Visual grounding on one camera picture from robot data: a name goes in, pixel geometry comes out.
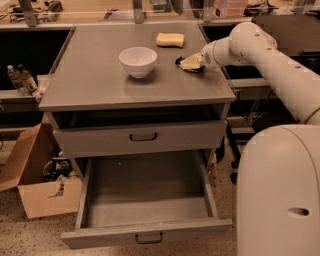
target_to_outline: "open cardboard box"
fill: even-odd
[[[77,212],[81,180],[43,182],[43,168],[56,156],[58,145],[52,127],[44,118],[42,123],[22,132],[0,171],[0,191],[18,187],[28,218]]]

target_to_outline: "gray countertop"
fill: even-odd
[[[158,33],[183,33],[183,48],[156,45]],[[220,69],[191,73],[175,60],[206,44],[196,23],[78,26],[41,101],[43,111],[78,111],[161,105],[227,103],[235,96]],[[128,75],[119,62],[126,48],[145,46],[158,54],[143,79]]]

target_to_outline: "white robotic arm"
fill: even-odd
[[[237,254],[318,256],[320,77],[276,48],[270,35],[245,22],[202,50],[209,68],[254,65],[292,116],[304,124],[268,128],[243,150],[237,185]]]

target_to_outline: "closed drawer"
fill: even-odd
[[[91,158],[70,248],[160,243],[226,231],[197,151]]]
[[[54,136],[69,158],[191,149],[221,143],[225,120],[61,129]]]

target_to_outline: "black handle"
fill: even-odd
[[[163,240],[163,234],[162,234],[162,232],[160,232],[160,238],[159,238],[159,239],[157,239],[157,240],[150,240],[150,241],[141,241],[141,240],[139,240],[139,235],[136,234],[136,243],[137,243],[137,244],[159,244],[159,243],[162,242],[162,240]]]
[[[158,134],[152,133],[152,134],[144,134],[144,135],[134,135],[134,134],[130,134],[130,140],[134,141],[134,142],[141,142],[141,141],[152,141],[157,139]]]

